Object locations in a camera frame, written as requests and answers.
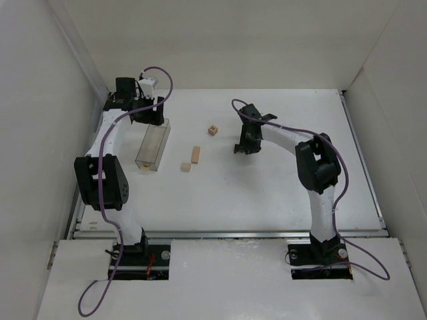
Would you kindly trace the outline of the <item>long light wood block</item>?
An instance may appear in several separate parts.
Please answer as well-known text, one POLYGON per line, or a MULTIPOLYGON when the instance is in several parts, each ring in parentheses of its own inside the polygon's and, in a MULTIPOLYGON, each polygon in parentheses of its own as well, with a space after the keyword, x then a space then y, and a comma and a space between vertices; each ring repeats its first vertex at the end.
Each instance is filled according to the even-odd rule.
POLYGON ((199 157, 200 157, 201 147, 195 146, 191 153, 191 163, 198 164, 199 163, 199 157))

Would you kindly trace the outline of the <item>light wood cube block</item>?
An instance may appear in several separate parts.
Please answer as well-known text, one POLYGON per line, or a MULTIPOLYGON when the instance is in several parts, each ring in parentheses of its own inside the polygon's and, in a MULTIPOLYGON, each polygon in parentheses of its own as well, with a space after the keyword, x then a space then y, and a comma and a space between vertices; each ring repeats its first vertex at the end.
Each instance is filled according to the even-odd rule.
POLYGON ((189 173, 191 171, 191 163, 182 163, 181 171, 184 173, 189 173))

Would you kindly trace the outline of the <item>clear plastic box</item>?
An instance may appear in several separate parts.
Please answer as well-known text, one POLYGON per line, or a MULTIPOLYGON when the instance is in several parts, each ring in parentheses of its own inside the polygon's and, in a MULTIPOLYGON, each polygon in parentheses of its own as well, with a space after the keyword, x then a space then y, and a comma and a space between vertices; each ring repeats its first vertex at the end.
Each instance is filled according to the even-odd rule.
POLYGON ((150 171, 158 171, 170 131, 169 119, 165 119, 160 126, 148 125, 135 158, 135 163, 140 169, 142 165, 147 165, 150 171))

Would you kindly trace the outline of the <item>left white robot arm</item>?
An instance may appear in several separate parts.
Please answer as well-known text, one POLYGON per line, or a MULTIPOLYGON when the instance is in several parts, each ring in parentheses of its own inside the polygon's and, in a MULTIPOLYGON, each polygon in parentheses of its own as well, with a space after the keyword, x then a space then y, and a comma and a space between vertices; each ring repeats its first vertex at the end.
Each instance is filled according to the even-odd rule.
POLYGON ((149 259, 145 231, 123 210, 129 183, 118 155, 132 123, 163 125, 163 97, 155 97, 156 85, 153 77, 118 77, 115 92, 107 96, 93 145, 74 161, 81 198, 114 227, 117 245, 109 254, 122 265, 141 265, 149 259))

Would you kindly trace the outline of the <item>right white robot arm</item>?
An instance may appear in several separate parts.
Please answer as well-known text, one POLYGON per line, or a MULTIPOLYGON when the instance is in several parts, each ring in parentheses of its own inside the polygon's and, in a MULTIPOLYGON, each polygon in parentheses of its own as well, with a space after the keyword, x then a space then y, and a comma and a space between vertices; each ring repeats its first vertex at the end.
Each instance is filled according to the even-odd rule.
POLYGON ((267 141, 296 157, 298 179, 310 200, 312 225, 309 243, 288 246, 290 264, 329 265, 337 262, 344 244, 336 230, 334 196, 342 170, 329 136, 272 123, 277 117, 271 113, 261 115, 252 103, 235 111, 242 120, 242 130, 234 153, 258 153, 262 149, 261 142, 267 141))

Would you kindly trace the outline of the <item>lettered wood cube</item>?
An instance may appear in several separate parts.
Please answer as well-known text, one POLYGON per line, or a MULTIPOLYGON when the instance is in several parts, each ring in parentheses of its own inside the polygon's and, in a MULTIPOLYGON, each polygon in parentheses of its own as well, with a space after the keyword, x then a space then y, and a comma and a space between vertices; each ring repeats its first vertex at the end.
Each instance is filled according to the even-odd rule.
POLYGON ((218 133, 218 128, 215 125, 211 125, 207 132, 211 135, 211 136, 215 136, 218 133))

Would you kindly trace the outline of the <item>aluminium left rail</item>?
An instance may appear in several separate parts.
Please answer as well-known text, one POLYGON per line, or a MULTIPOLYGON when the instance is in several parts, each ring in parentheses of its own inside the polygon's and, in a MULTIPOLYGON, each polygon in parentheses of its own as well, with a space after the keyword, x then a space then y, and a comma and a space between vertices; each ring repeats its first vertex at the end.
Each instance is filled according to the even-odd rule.
POLYGON ((73 239, 73 233, 75 231, 78 216, 81 209, 84 209, 86 203, 96 198, 95 192, 98 187, 95 186, 97 176, 97 170, 99 165, 99 155, 96 152, 96 147, 99 147, 100 142, 97 138, 101 138, 98 135, 99 128, 103 123, 103 107, 105 105, 105 99, 95 102, 95 107, 92 112, 91 121, 89 124, 89 137, 85 146, 85 153, 82 157, 77 157, 73 163, 75 176, 77 177, 77 187, 73 196, 73 203, 71 211, 67 221, 67 227, 65 230, 64 239, 73 239))

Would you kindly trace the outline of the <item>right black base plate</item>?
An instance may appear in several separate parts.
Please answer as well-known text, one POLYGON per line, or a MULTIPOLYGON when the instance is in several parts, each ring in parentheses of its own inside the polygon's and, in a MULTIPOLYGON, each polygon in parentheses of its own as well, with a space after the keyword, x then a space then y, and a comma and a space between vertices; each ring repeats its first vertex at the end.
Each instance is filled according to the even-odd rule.
POLYGON ((353 279, 351 268, 340 264, 348 262, 348 252, 343 243, 325 255, 321 255, 310 243, 290 243, 286 255, 293 280, 353 279))

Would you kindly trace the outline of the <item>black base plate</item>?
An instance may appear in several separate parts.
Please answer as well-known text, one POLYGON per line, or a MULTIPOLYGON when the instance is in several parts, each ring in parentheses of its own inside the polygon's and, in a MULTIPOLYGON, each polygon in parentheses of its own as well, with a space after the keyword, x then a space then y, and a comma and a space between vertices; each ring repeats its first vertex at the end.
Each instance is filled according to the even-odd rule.
POLYGON ((290 243, 286 255, 293 280, 353 279, 351 268, 340 264, 348 262, 348 252, 343 243, 325 255, 321 255, 310 243, 290 243))
POLYGON ((170 258, 170 244, 125 246, 113 280, 168 280, 170 258))

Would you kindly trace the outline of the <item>aluminium front rail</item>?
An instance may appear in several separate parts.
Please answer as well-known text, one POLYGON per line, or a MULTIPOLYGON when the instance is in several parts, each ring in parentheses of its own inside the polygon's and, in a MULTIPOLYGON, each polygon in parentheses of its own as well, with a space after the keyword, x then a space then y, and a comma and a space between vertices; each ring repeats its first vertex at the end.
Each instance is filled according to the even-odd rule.
MULTIPOLYGON (((195 231, 146 231, 150 239, 305 239, 307 231, 300 232, 195 232, 195 231)), ((341 231, 340 235, 349 238, 383 238, 389 237, 386 229, 368 231, 341 231)), ((74 231, 70 239, 113 239, 113 231, 74 231)))

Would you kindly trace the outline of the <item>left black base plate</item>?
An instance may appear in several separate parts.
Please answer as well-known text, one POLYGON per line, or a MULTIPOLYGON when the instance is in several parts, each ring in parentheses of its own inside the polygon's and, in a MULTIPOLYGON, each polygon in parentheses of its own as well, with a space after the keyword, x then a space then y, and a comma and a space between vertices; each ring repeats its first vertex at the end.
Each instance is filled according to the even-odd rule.
POLYGON ((170 244, 125 246, 113 280, 168 280, 170 258, 170 244))

